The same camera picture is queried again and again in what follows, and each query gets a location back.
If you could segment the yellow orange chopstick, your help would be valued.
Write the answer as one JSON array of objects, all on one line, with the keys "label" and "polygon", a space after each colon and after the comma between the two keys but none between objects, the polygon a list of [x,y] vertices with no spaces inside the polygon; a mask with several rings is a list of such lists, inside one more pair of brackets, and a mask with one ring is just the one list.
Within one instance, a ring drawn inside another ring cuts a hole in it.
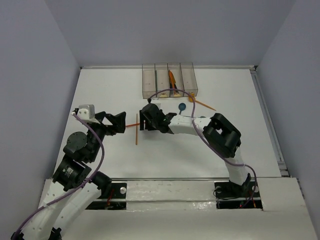
[{"label": "yellow orange chopstick", "polygon": [[139,116],[136,114],[136,124],[135,124],[135,145],[138,145],[138,127],[139,127]]}]

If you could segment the orange chopstick long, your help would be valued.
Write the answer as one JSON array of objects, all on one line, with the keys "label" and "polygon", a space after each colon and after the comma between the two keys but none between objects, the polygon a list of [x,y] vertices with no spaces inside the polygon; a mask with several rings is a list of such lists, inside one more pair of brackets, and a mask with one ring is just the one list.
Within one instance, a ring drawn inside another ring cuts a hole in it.
[{"label": "orange chopstick long", "polygon": [[130,128],[130,127],[135,127],[135,126],[139,126],[139,125],[140,125],[140,123],[133,123],[133,124],[128,124],[125,127]]}]

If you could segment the yellow orange spoon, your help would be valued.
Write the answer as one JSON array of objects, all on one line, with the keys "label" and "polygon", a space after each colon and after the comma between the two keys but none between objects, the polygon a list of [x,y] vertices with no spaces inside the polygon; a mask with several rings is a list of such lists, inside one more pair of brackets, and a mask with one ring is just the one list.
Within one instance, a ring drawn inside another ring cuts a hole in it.
[{"label": "yellow orange spoon", "polygon": [[210,110],[216,111],[215,108],[213,108],[213,107],[211,107],[211,106],[209,106],[209,105],[207,105],[207,104],[205,104],[203,102],[200,102],[200,101],[196,100],[196,98],[193,95],[188,97],[188,101],[192,102],[192,103],[199,104],[199,105],[201,105],[201,106],[203,106],[205,108],[208,108]]}]

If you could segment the gold knife black handle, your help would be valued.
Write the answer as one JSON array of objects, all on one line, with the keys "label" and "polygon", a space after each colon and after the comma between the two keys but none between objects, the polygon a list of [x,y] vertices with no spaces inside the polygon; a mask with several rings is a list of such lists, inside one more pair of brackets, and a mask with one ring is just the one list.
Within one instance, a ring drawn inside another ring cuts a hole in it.
[{"label": "gold knife black handle", "polygon": [[171,75],[169,75],[169,86],[170,86],[170,96],[173,97],[174,93],[175,93],[175,85],[174,85],[174,81],[173,78],[171,77]]},{"label": "gold knife black handle", "polygon": [[179,93],[179,91],[177,90],[178,88],[177,88],[176,80],[175,80],[174,77],[171,79],[171,85],[172,85],[172,88],[174,89],[174,91],[173,91],[173,96],[174,96],[174,97],[179,97],[179,96],[180,96],[180,93]]}]

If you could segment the orange chopstick short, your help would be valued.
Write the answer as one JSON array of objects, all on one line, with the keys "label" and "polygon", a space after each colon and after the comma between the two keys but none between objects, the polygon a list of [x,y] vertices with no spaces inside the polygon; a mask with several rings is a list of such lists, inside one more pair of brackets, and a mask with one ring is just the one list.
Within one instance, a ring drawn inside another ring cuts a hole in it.
[{"label": "orange chopstick short", "polygon": [[169,76],[169,75],[171,75],[171,77],[173,78],[174,88],[176,88],[176,87],[175,87],[175,85],[176,85],[176,80],[175,80],[175,77],[174,77],[173,73],[172,73],[170,70],[168,71],[168,76]]}]

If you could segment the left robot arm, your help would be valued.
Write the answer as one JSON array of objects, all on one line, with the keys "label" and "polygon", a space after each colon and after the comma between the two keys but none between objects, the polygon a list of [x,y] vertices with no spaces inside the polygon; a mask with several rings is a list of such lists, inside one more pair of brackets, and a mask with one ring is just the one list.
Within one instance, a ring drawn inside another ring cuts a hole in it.
[{"label": "left robot arm", "polygon": [[110,194],[111,178],[88,164],[96,160],[98,153],[105,155],[105,136],[125,132],[126,112],[95,113],[93,105],[82,105],[71,114],[87,132],[77,131],[67,138],[64,156],[39,208],[12,234],[13,240],[61,240],[94,200]]}]

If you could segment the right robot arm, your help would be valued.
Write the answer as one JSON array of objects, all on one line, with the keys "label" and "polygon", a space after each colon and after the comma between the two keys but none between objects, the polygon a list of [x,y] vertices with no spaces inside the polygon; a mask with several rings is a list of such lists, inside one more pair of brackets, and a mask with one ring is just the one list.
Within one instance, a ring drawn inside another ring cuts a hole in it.
[{"label": "right robot arm", "polygon": [[241,133],[222,114],[208,117],[190,117],[177,113],[164,114],[156,104],[149,103],[139,111],[140,130],[159,131],[163,134],[194,135],[217,156],[222,158],[229,175],[229,182],[217,193],[224,199],[249,196],[251,175],[241,156]]}]

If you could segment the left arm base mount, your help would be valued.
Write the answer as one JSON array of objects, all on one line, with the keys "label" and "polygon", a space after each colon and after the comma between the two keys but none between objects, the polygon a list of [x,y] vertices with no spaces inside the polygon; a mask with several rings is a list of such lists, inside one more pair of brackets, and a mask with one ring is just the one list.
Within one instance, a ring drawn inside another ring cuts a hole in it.
[{"label": "left arm base mount", "polygon": [[127,182],[113,181],[108,193],[103,193],[86,208],[87,210],[126,210]]}]

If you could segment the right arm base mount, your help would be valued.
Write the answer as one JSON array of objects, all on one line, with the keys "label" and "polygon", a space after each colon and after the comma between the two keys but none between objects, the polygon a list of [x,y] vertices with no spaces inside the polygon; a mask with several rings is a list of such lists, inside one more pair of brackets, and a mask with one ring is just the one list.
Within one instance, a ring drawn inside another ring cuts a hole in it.
[{"label": "right arm base mount", "polygon": [[218,210],[263,209],[259,186],[254,181],[244,191],[236,185],[233,188],[229,181],[218,181],[212,194]]}]

